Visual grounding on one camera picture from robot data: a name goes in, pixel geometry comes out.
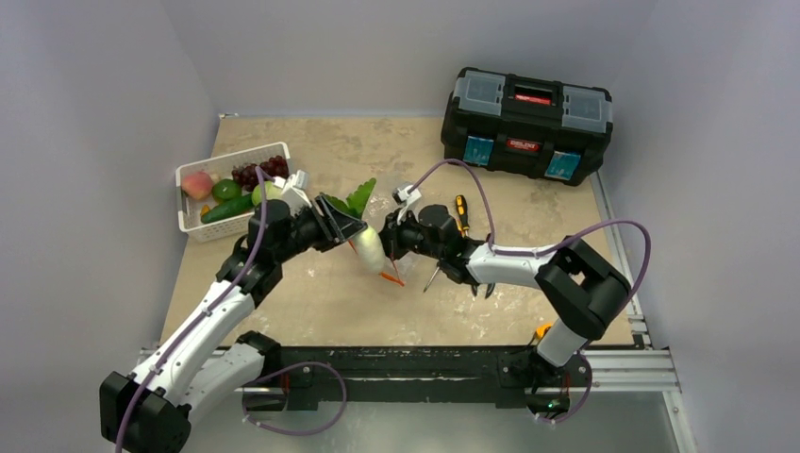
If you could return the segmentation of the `white radish with leaves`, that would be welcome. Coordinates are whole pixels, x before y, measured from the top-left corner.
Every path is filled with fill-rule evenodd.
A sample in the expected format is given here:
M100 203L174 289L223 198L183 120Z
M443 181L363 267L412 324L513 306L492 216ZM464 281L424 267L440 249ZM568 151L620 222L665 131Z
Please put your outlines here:
M328 194L324 194L324 198L337 210L362 220L375 184L376 179L372 177L360 184L344 199ZM386 258L379 235L372 226L367 226L348 242L367 271L376 275L383 271Z

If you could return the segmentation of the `clear zip bag orange zipper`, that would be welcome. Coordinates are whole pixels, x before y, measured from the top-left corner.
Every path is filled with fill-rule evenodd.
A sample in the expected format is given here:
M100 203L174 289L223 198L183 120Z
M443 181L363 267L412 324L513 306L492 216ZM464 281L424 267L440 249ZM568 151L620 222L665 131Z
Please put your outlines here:
M401 278L400 271L397 268L396 262L393 259L390 259L386 256L385 251L385 262L384 262L384 269L383 271L378 274L378 276L385 278L401 287L405 285L404 280Z

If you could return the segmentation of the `green cabbage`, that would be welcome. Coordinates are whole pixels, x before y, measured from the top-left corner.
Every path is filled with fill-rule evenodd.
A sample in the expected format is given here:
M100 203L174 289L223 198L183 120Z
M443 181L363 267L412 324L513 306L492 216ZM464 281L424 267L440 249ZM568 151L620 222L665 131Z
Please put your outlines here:
M280 199L281 194L281 187L276 186L272 181L266 181L251 192L251 202L254 207L259 206L263 200L263 195L266 195L268 200L272 200Z

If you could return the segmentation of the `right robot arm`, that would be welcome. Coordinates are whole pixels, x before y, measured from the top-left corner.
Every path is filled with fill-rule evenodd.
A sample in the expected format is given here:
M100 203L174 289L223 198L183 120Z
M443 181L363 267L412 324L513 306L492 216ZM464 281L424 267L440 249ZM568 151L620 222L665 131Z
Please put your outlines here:
M575 353L601 339L632 295L628 279L577 236L554 246L500 246L463 236L443 205L388 214L379 238L387 258L429 257L457 284L541 291L558 316L529 360L532 377L543 384L562 377Z

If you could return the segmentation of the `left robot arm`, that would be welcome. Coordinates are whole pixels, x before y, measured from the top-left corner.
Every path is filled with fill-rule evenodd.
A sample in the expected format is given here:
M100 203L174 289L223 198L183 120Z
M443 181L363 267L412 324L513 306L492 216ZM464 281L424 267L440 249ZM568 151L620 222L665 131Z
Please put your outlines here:
M328 251L368 225L319 195L292 210L265 200L251 217L197 307L146 360L101 383L101 433L118 452L179 452L192 426L220 399L243 384L285 386L289 372L315 362L287 365L281 345L246 332L216 361L221 341L248 317L283 278L283 265L310 250Z

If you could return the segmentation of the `black yellow screwdriver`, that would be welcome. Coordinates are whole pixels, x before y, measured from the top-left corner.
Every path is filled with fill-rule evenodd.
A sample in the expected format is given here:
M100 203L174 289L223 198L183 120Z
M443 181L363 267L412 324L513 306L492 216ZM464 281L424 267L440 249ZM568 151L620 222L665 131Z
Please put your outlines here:
M459 194L455 198L456 212L458 217L458 229L463 237L469 236L469 210L466 198L463 194Z

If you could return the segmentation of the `black pliers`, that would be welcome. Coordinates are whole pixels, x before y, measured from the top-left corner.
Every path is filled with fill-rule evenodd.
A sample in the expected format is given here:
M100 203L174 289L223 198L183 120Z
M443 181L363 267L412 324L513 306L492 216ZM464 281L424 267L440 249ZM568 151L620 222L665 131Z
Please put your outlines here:
M470 284L470 291L473 297L478 297L479 295L483 294L485 299L490 298L496 288L496 284L486 283L486 284L478 284L478 283L471 283Z

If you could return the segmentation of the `green cucumber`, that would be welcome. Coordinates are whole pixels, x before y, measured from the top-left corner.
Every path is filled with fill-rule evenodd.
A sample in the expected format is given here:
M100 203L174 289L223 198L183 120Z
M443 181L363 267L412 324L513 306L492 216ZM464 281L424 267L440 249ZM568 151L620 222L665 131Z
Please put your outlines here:
M242 215L253 207L252 196L250 194L241 195L204 212L200 217L200 221L204 225L220 222Z

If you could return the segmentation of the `white perforated basket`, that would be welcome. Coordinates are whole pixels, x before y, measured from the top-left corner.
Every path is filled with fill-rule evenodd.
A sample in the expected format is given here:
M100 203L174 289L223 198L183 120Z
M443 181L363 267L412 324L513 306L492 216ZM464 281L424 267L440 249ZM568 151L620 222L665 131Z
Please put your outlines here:
M287 176L294 171L289 147L284 142L268 143L218 157L199 160L175 170L177 190L177 219L179 229L199 243L243 233L247 229L252 209L239 210L215 222L206 223L204 216L219 205L235 198L250 198L248 189L255 180L249 172L246 178L235 176L237 170L251 169L255 164L276 165L269 173Z

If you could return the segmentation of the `peach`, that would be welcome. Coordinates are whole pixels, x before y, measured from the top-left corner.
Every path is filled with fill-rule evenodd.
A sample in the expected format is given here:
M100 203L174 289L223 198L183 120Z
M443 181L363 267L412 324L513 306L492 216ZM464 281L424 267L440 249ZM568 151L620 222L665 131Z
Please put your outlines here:
M193 200L203 200L209 197L214 184L213 178L202 171L183 176L180 180L181 190Z

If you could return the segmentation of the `black toolbox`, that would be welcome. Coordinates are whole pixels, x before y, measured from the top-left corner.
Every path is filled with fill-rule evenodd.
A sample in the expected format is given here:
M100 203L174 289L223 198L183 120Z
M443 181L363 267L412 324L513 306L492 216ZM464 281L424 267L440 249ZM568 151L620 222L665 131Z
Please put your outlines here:
M578 186L602 166L612 131L612 97L603 88L465 67L441 142L447 159Z

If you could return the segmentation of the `green handled screwdriver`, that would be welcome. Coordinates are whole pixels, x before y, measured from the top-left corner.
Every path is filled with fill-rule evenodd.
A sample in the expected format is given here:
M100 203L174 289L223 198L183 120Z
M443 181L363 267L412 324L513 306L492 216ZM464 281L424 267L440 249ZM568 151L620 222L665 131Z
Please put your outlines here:
M425 284L425 286L423 288L423 293L426 293L429 290L429 288L431 287L432 283L435 281L436 277L440 273L440 270L441 270L441 267L437 263L433 273L431 274L431 276L429 277L428 281L426 282L426 284Z

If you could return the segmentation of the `yellow handled tool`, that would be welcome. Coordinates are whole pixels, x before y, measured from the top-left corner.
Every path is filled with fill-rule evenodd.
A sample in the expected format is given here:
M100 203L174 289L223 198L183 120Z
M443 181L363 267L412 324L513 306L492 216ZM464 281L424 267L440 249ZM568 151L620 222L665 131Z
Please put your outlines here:
M536 341L540 341L541 339L543 339L552 326L553 326L552 323L547 323L537 327L534 331L534 339Z

